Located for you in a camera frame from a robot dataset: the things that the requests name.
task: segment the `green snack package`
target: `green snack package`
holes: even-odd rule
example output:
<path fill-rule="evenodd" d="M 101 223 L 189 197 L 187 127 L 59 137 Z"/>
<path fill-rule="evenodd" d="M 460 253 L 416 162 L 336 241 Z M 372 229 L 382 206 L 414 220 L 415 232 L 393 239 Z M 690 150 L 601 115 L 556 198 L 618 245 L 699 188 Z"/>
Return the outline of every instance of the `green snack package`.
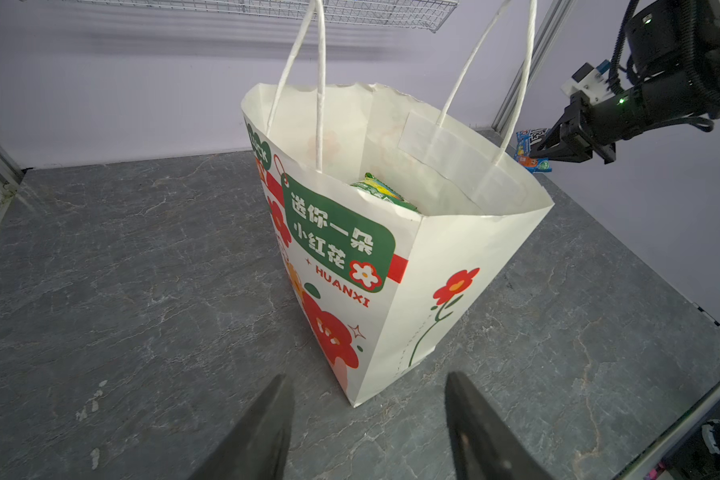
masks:
<path fill-rule="evenodd" d="M 374 197 L 381 198 L 382 200 L 386 200 L 392 204 L 404 206 L 409 210 L 418 212 L 418 208 L 416 208 L 416 206 L 405 201 L 405 198 L 403 198 L 400 194 L 395 192 L 392 188 L 387 187 L 381 180 L 371 174 L 365 174 L 365 178 L 362 179 L 362 181 L 354 183 L 350 186 L 359 188 L 360 190 L 365 190 Z"/>

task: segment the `black object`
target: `black object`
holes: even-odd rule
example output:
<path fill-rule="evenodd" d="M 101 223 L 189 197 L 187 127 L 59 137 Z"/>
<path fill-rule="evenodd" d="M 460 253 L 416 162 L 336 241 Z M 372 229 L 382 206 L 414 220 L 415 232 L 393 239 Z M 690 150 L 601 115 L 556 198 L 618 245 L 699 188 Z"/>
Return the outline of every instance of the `black object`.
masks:
<path fill-rule="evenodd" d="M 720 401 L 662 461 L 676 480 L 720 478 Z"/>
<path fill-rule="evenodd" d="M 633 15 L 636 4 L 630 0 L 611 62 L 615 96 L 592 105 L 576 92 L 529 157 L 579 163 L 595 152 L 608 164 L 616 141 L 648 130 L 712 130 L 720 118 L 720 1 L 656 0 Z M 633 86 L 626 91 L 618 79 L 624 38 L 632 51 L 626 71 Z"/>
<path fill-rule="evenodd" d="M 190 480 L 281 480 L 293 405 L 293 385 L 276 376 Z"/>
<path fill-rule="evenodd" d="M 281 480 L 293 404 L 290 381 L 276 376 L 190 480 Z M 445 415 L 458 480 L 552 480 L 461 372 L 448 374 Z"/>

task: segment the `wire mesh shelf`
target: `wire mesh shelf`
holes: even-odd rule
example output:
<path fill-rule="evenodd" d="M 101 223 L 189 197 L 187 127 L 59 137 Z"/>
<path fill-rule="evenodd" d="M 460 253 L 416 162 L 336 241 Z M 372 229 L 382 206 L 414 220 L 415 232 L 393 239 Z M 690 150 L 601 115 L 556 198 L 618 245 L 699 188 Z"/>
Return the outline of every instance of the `wire mesh shelf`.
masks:
<path fill-rule="evenodd" d="M 303 18 L 309 0 L 68 0 L 102 5 Z M 436 32 L 458 0 L 325 0 L 326 22 L 426 28 Z"/>

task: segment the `bag handle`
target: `bag handle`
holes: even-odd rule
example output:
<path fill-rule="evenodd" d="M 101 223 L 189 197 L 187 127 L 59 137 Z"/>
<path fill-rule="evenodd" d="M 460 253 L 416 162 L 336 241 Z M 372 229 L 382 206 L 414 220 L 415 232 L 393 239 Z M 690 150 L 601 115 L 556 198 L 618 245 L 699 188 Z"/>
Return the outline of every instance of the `bag handle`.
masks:
<path fill-rule="evenodd" d="M 272 121 L 275 119 L 275 112 L 277 112 L 277 105 L 280 103 L 280 95 L 282 94 L 283 87 L 288 82 L 288 75 L 291 73 L 291 67 L 293 67 L 293 61 L 298 55 L 298 50 L 304 43 L 304 37 L 307 34 L 309 23 L 312 21 L 312 15 L 317 10 L 317 131 L 315 135 L 315 170 L 322 172 L 322 121 L 324 114 L 324 107 L 326 102 L 326 12 L 322 8 L 322 0 L 311 0 L 307 6 L 307 11 L 304 14 L 301 26 L 298 28 L 296 34 L 296 40 L 291 47 L 291 53 L 288 55 L 286 61 L 286 67 L 282 70 L 280 75 L 280 81 L 277 82 L 277 89 L 275 90 L 275 99 L 272 102 L 272 108 L 269 109 L 269 118 L 266 121 L 266 135 L 269 137 L 269 129 L 272 128 Z"/>
<path fill-rule="evenodd" d="M 443 124 L 443 121 L 445 120 L 445 115 L 448 113 L 448 109 L 451 107 L 451 102 L 453 101 L 454 97 L 456 96 L 456 92 L 458 91 L 459 87 L 461 86 L 461 81 L 464 80 L 464 76 L 467 74 L 467 70 L 469 70 L 469 67 L 474 60 L 474 56 L 477 54 L 478 50 L 480 49 L 480 46 L 482 45 L 485 38 L 488 36 L 488 33 L 490 30 L 494 27 L 496 22 L 498 21 L 499 17 L 504 13 L 504 11 L 507 9 L 507 6 L 511 0 L 504 0 L 501 5 L 499 6 L 499 9 L 494 14 L 494 17 L 490 20 L 490 23 L 486 27 L 485 31 L 483 32 L 482 36 L 480 37 L 480 40 L 478 40 L 478 43 L 474 46 L 472 49 L 472 52 L 469 55 L 469 58 L 467 59 L 467 62 L 464 64 L 464 68 L 461 69 L 461 73 L 459 74 L 456 84 L 454 85 L 453 89 L 451 90 L 451 94 L 448 96 L 448 100 L 445 101 L 445 105 L 443 106 L 442 110 L 440 111 L 440 115 L 438 116 L 438 120 L 436 122 L 436 125 L 441 127 Z M 501 141 L 501 146 L 499 147 L 499 151 L 496 153 L 496 156 L 491 161 L 492 165 L 498 164 L 498 162 L 501 159 L 501 155 L 506 151 L 507 146 L 509 145 L 510 139 L 512 137 L 512 133 L 514 132 L 514 127 L 516 123 L 518 122 L 518 118 L 520 117 L 520 109 L 523 106 L 523 100 L 525 100 L 525 93 L 528 90 L 528 78 L 530 76 L 530 61 L 533 57 L 534 52 L 534 36 L 536 34 L 536 11 L 538 9 L 538 0 L 530 0 L 530 6 L 529 6 L 529 12 L 528 12 L 528 30 L 526 32 L 526 48 L 525 48 L 525 61 L 523 62 L 523 69 L 520 74 L 520 85 L 518 89 L 518 100 L 515 101 L 514 110 L 512 110 L 512 115 L 510 116 L 509 124 L 507 133 L 504 136 L 504 139 Z M 326 13 L 323 10 L 322 6 L 322 0 L 310 0 L 309 5 L 307 6 L 307 10 L 304 14 L 304 19 L 302 20 L 301 26 L 298 28 L 298 34 L 296 35 L 296 40 L 293 43 L 293 46 L 291 47 L 291 53 L 288 55 L 288 60 L 286 61 L 286 67 L 283 69 L 282 74 L 280 75 L 280 81 L 277 84 L 277 89 L 275 90 L 275 98 L 272 102 L 272 107 L 269 110 L 269 118 L 267 119 L 266 123 L 266 135 L 269 136 L 269 130 L 272 128 L 272 121 L 275 118 L 275 112 L 277 112 L 277 106 L 280 101 L 280 95 L 282 94 L 282 89 L 285 87 L 286 82 L 288 81 L 288 75 L 291 73 L 291 68 L 293 66 L 293 62 L 296 59 L 296 56 L 298 55 L 298 51 L 302 46 L 302 43 L 304 43 L 304 37 L 306 36 L 307 29 L 309 28 L 309 23 L 312 21 L 312 16 L 315 13 L 315 10 L 317 11 L 317 20 L 318 20 L 318 86 L 317 86 L 317 129 L 316 129 L 316 140 L 315 140 L 315 147 L 316 147 L 316 158 L 315 158 L 315 169 L 317 172 L 322 172 L 322 125 L 323 125 L 323 114 L 324 114 L 324 107 L 325 107 L 325 100 L 326 100 Z"/>

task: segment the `snack package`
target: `snack package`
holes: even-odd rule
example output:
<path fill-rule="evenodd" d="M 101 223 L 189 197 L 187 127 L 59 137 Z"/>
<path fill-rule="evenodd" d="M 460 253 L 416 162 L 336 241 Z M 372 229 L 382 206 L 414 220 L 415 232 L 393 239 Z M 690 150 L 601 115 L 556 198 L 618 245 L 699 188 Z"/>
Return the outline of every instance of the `snack package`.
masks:
<path fill-rule="evenodd" d="M 549 159 L 530 158 L 525 155 L 530 152 L 530 149 L 535 144 L 544 139 L 546 133 L 546 128 L 535 128 L 533 130 L 521 130 L 515 134 L 518 138 L 518 152 L 514 155 L 514 159 L 531 173 L 552 171 Z"/>
<path fill-rule="evenodd" d="M 418 208 L 416 208 L 416 206 L 413 206 L 413 204 L 405 201 L 405 198 L 403 198 L 400 194 L 395 192 L 392 188 L 387 187 L 381 180 L 371 174 L 366 173 L 365 178 L 362 179 L 362 181 L 356 182 L 351 186 L 359 188 L 360 190 L 365 190 L 374 197 L 381 198 L 382 200 L 386 200 L 392 204 L 404 206 L 409 210 L 418 212 Z"/>

